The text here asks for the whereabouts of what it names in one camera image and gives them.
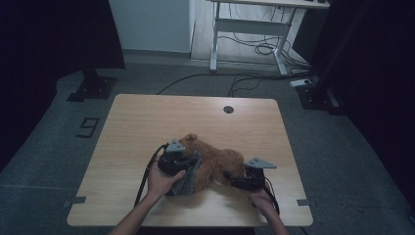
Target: desk leg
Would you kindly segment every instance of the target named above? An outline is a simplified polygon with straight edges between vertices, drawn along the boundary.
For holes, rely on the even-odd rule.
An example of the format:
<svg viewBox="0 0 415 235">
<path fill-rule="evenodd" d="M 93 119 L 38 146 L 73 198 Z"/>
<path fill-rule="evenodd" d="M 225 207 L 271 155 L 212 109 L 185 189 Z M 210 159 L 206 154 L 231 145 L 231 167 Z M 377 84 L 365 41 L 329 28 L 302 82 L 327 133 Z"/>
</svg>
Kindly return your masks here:
<svg viewBox="0 0 415 235">
<path fill-rule="evenodd" d="M 284 33 L 282 35 L 283 37 L 280 40 L 280 43 L 278 44 L 277 50 L 274 51 L 274 57 L 275 57 L 275 60 L 277 61 L 278 69 L 280 70 L 281 75 L 288 75 L 286 67 L 284 65 L 285 60 L 282 56 L 282 51 L 284 49 L 284 44 L 287 41 L 287 36 L 288 36 L 288 33 L 290 32 L 293 18 L 294 18 L 294 15 L 296 14 L 296 9 L 297 8 L 292 9 L 290 18 L 286 22 Z"/>
<path fill-rule="evenodd" d="M 216 71 L 216 63 L 217 63 L 217 23 L 219 22 L 219 10 L 220 10 L 220 3 L 217 3 L 216 16 L 214 17 L 213 44 L 211 45 L 211 51 L 210 51 L 210 71 Z"/>
</svg>

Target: wall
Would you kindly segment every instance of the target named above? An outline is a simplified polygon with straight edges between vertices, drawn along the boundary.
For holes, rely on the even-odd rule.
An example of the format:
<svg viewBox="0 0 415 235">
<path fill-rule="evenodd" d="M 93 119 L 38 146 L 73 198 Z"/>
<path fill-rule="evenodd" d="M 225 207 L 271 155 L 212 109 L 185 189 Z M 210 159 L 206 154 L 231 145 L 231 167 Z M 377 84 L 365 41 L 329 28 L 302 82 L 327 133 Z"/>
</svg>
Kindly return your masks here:
<svg viewBox="0 0 415 235">
<path fill-rule="evenodd" d="M 122 49 L 190 53 L 195 0 L 110 0 Z"/>
</svg>

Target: stuffed animal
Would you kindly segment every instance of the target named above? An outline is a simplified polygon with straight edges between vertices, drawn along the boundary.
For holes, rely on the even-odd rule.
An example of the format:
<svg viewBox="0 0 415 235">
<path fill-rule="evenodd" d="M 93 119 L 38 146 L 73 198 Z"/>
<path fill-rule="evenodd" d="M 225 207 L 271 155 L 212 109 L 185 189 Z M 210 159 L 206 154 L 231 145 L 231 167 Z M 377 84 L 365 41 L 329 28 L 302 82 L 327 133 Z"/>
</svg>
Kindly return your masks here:
<svg viewBox="0 0 415 235">
<path fill-rule="evenodd" d="M 193 171 L 194 192 L 206 189 L 211 179 L 216 183 L 230 186 L 230 181 L 223 175 L 224 171 L 230 172 L 233 176 L 245 176 L 244 158 L 241 153 L 231 149 L 216 149 L 192 133 L 180 139 L 179 142 L 185 147 L 184 158 L 195 153 L 201 156 L 201 162 Z"/>
</svg>

